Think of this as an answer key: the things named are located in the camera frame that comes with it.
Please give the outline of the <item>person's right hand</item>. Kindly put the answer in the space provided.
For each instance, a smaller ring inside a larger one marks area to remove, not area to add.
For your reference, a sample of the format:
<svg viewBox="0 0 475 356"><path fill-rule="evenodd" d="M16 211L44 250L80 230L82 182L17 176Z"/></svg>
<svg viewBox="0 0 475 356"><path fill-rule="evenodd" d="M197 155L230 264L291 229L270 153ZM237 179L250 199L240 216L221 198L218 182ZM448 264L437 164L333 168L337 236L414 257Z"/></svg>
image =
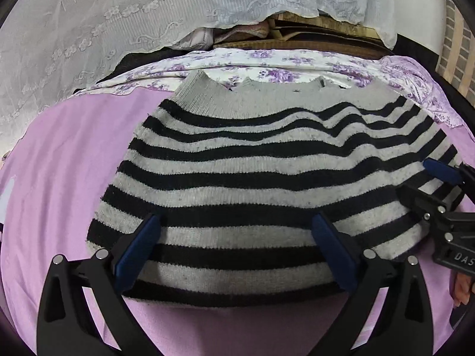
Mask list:
<svg viewBox="0 0 475 356"><path fill-rule="evenodd" d="M457 272L452 288L454 306L468 305L472 294L474 294L473 279L470 276Z"/></svg>

